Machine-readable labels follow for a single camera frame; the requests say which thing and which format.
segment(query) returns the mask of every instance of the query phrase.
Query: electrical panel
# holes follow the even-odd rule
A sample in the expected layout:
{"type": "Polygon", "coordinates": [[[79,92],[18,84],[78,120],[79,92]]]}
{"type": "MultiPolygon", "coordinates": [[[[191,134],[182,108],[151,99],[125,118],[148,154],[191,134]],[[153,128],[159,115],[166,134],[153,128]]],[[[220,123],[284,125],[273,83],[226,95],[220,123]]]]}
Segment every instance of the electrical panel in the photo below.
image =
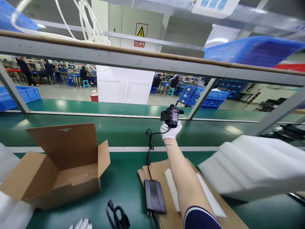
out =
{"type": "Polygon", "coordinates": [[[225,18],[230,16],[240,0],[195,0],[191,11],[208,17],[225,18]]]}

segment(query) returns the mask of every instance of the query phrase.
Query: warning sign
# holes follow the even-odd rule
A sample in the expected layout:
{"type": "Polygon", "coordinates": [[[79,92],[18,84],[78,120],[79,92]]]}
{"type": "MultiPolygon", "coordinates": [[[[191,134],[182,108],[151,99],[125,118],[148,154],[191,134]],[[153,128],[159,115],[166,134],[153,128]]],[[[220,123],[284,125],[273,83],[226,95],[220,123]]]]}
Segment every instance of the warning sign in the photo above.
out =
{"type": "MultiPolygon", "coordinates": [[[[145,38],[147,35],[148,24],[137,23],[135,36],[145,38]]],[[[144,41],[134,41],[134,47],[145,47],[144,41]]]]}

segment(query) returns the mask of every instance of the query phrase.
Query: open cardboard box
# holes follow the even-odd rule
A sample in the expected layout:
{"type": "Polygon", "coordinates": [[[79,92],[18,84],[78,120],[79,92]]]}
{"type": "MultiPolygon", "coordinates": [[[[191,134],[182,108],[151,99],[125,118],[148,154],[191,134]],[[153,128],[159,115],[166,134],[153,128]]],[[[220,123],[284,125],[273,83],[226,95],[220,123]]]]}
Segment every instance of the open cardboard box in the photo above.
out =
{"type": "Polygon", "coordinates": [[[94,123],[27,129],[45,154],[27,152],[0,190],[46,210],[100,191],[110,164],[108,141],[98,145],[94,123]]]}

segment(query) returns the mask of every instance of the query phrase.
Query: white glove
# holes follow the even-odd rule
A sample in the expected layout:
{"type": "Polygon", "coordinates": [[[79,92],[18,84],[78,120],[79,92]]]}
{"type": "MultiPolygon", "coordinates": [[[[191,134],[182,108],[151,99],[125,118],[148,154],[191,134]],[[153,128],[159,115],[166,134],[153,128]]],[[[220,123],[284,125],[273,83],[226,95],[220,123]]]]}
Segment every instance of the white glove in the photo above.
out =
{"type": "Polygon", "coordinates": [[[92,229],[92,225],[89,223],[88,219],[81,219],[75,227],[71,225],[69,229],[92,229]]]}
{"type": "Polygon", "coordinates": [[[181,129],[182,129],[182,124],[181,121],[179,120],[177,122],[176,128],[171,128],[169,132],[162,134],[168,130],[168,126],[163,122],[163,125],[160,128],[162,139],[164,140],[165,138],[176,138],[177,134],[180,132],[181,129]]]}

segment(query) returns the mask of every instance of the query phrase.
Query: black cable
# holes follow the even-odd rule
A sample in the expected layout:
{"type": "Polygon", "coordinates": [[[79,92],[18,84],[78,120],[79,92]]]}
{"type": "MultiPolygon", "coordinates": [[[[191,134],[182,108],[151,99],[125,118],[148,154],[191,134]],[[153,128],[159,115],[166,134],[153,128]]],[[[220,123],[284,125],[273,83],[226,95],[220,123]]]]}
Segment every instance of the black cable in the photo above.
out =
{"type": "Polygon", "coordinates": [[[160,228],[159,214],[158,213],[155,213],[155,218],[156,218],[156,221],[157,221],[158,229],[161,229],[160,228]]]}
{"type": "Polygon", "coordinates": [[[149,173],[149,176],[150,176],[150,180],[153,180],[152,175],[150,174],[150,169],[149,169],[149,166],[150,166],[149,152],[150,152],[150,150],[154,149],[153,142],[152,142],[152,137],[153,137],[154,134],[165,134],[165,133],[169,132],[170,129],[171,129],[171,127],[168,127],[168,130],[166,132],[163,132],[163,133],[161,133],[161,132],[152,133],[151,129],[147,129],[147,131],[146,131],[146,136],[149,139],[149,145],[148,145],[149,149],[148,149],[148,152],[147,152],[146,161],[147,161],[147,168],[148,168],[148,173],[149,173]]]}
{"type": "Polygon", "coordinates": [[[125,215],[123,208],[121,206],[116,206],[114,208],[114,205],[111,200],[108,201],[108,204],[106,206],[106,213],[107,213],[107,217],[108,217],[109,222],[113,229],[128,229],[130,227],[129,219],[128,219],[127,215],[125,215]],[[108,211],[108,207],[113,212],[114,222],[111,219],[110,213],[108,211]],[[117,211],[120,211],[121,219],[119,219],[119,217],[117,215],[117,211]]]}

